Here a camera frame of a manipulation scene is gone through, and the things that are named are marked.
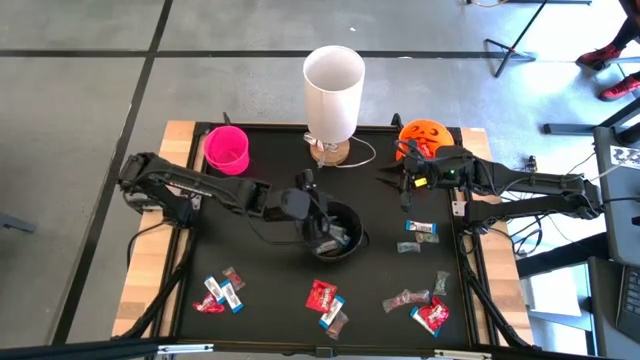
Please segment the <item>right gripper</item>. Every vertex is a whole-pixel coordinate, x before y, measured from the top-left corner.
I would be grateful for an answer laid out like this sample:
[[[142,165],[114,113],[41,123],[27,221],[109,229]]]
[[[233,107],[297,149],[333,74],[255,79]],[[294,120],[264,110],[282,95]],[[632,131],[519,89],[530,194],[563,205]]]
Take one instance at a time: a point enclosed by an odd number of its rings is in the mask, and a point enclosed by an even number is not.
[[[443,164],[443,159],[404,158],[402,161],[394,161],[379,168],[380,172],[401,175],[401,183],[385,178],[378,178],[378,181],[401,194],[401,209],[409,211],[415,181],[425,179],[428,187],[434,187],[442,176]]]

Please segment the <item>black pumpkin bucket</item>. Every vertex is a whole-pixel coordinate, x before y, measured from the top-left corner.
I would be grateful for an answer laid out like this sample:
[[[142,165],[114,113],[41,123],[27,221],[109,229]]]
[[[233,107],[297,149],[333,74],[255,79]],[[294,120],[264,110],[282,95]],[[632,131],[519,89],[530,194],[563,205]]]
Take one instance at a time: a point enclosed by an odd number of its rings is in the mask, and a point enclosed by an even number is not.
[[[345,228],[351,238],[351,242],[347,247],[342,247],[341,250],[329,252],[327,256],[316,255],[314,253],[314,248],[316,246],[318,246],[322,242],[334,239],[328,234],[327,236],[321,238],[319,241],[305,241],[302,238],[298,227],[298,223],[301,221],[297,221],[295,223],[296,231],[299,239],[303,242],[306,248],[320,261],[329,263],[339,262],[355,254],[357,250],[366,247],[369,244],[369,235],[362,225],[359,215],[351,207],[342,202],[333,200],[328,200],[327,205],[327,213],[331,220],[331,224]]]

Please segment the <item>red candy pack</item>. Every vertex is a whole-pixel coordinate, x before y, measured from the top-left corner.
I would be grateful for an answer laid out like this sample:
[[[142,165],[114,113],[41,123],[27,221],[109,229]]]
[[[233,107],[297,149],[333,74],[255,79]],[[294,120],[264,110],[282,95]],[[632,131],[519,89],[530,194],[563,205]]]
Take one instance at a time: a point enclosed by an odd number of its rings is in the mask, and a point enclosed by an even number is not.
[[[218,304],[212,294],[207,294],[201,302],[194,302],[192,307],[197,312],[204,314],[219,314],[225,311],[225,307]]]
[[[306,299],[305,306],[311,310],[328,313],[338,288],[330,283],[315,279]]]
[[[418,315],[424,323],[424,327],[434,335],[444,325],[450,316],[449,308],[439,298],[434,296],[429,306],[421,307]]]

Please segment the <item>clear red candy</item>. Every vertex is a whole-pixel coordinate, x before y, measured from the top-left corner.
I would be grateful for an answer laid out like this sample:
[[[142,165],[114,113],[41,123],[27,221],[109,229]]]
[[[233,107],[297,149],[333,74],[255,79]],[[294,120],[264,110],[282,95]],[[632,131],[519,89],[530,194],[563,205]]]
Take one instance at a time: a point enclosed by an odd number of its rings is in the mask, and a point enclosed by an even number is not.
[[[246,283],[242,277],[236,272],[233,267],[228,267],[222,271],[223,275],[231,282],[235,291],[239,291],[246,286]]]
[[[402,307],[409,303],[410,292],[408,290],[403,290],[400,294],[394,296],[393,298],[389,298],[382,301],[383,310],[386,313],[390,311]]]

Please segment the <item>orange pumpkin bucket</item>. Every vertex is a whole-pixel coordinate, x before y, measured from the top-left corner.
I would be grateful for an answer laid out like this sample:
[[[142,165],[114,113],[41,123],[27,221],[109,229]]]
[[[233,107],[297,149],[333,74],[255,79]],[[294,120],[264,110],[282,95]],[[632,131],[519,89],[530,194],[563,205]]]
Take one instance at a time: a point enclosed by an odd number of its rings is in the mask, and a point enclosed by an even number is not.
[[[401,160],[403,152],[408,148],[405,142],[414,139],[417,142],[419,152],[427,158],[434,158],[436,151],[441,146],[454,145],[454,138],[449,130],[439,122],[430,119],[416,119],[405,125],[399,133],[401,141],[395,159]]]

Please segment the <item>white table lamp wood base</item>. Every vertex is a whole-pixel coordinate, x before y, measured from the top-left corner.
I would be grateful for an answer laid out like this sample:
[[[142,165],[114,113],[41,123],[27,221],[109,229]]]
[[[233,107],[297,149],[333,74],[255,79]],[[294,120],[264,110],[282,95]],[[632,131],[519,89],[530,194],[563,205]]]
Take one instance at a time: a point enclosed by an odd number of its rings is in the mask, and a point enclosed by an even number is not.
[[[364,60],[348,47],[328,45],[306,57],[302,72],[311,156],[321,166],[339,166],[358,124]]]

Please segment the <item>pink plastic bucket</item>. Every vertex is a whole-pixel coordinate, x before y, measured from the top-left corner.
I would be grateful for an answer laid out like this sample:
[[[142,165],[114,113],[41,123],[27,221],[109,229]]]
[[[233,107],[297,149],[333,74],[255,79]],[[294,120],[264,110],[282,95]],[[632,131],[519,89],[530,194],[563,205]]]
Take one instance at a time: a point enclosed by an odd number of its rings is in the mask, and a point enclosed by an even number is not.
[[[214,128],[205,138],[207,162],[226,175],[240,175],[249,166],[249,139],[239,127]]]

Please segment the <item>black floor stand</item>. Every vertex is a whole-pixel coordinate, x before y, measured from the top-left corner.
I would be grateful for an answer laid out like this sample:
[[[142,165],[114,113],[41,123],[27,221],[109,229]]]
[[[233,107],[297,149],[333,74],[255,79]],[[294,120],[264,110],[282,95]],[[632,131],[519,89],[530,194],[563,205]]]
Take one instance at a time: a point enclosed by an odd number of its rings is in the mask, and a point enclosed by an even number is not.
[[[539,3],[539,7],[536,9],[535,13],[531,16],[531,18],[528,20],[524,28],[521,30],[521,32],[518,34],[518,36],[516,37],[516,39],[511,45],[501,43],[491,38],[484,39],[484,43],[486,45],[499,48],[503,52],[502,60],[493,74],[495,78],[499,78],[502,75],[506,66],[509,64],[510,60],[513,57],[516,57],[518,60],[523,60],[525,62],[533,62],[537,59],[535,55],[519,51],[518,46],[520,45],[520,42],[525,37],[527,32],[530,30],[533,23],[537,20],[538,16],[542,12],[542,10],[545,8],[549,0],[517,0],[517,1],[520,3]]]

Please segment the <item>white box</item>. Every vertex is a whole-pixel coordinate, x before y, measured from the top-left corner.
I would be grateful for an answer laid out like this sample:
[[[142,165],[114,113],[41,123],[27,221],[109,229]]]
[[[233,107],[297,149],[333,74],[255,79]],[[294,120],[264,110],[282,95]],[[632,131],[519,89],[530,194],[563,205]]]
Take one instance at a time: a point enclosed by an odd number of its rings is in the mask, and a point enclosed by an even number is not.
[[[525,306],[534,314],[579,317],[586,293],[585,266],[576,265],[520,280]]]

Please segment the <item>grey desk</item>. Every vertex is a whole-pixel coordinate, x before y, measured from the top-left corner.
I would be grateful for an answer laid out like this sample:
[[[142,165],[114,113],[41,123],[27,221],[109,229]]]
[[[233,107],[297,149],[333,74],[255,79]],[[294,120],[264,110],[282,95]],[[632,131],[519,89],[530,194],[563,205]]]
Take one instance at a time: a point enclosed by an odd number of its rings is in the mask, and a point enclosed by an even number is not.
[[[605,223],[610,256],[619,263],[640,268],[640,225],[632,219],[640,216],[640,201],[623,197],[640,196],[640,170],[612,163],[612,146],[629,147],[620,143],[622,125],[640,115],[640,98],[623,107],[599,125],[544,124],[542,132],[549,135],[587,135],[592,131],[602,198],[605,205]]]

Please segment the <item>white patterned paper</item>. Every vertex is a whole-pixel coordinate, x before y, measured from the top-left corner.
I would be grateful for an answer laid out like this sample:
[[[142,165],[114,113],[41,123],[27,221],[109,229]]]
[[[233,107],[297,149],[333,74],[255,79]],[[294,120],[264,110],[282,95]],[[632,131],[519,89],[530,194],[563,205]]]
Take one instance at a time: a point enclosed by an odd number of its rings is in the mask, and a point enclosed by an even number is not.
[[[640,149],[611,145],[610,161],[613,166],[640,170]]]

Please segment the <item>dark desk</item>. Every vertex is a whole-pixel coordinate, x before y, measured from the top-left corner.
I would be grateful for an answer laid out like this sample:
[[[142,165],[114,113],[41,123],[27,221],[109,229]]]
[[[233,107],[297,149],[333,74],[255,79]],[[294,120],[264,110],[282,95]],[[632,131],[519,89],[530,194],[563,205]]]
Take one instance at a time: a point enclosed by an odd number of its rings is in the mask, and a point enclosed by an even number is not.
[[[610,359],[640,360],[640,344],[616,327],[624,265],[590,257],[587,266],[597,355]]]

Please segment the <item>red shoes top right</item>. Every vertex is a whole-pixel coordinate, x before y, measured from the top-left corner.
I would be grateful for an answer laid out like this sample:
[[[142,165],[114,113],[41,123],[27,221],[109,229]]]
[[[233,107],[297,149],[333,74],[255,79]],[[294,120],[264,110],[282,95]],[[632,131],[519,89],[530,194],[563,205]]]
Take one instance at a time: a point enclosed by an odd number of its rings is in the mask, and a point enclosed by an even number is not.
[[[626,15],[618,33],[603,48],[582,54],[576,63],[594,71],[603,70],[607,63],[617,59],[633,40],[640,40],[640,0],[619,0]],[[598,99],[611,102],[640,90],[640,71],[626,76],[598,94]]]

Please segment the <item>computer keyboard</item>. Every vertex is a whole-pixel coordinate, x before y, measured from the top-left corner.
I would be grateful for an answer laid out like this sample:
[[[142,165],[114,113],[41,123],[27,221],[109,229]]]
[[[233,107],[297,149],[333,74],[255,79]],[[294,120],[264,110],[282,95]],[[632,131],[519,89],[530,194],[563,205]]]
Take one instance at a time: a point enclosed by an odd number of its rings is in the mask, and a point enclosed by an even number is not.
[[[623,267],[616,327],[640,344],[640,268]]]

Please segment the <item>grey floor object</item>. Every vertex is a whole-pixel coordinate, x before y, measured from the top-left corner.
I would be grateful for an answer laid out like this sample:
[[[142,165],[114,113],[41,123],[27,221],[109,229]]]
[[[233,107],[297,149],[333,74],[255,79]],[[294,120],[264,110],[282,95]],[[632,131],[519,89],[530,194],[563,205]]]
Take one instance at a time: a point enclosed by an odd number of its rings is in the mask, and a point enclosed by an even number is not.
[[[3,212],[0,212],[0,227],[25,233],[34,233],[37,229],[36,225]]]

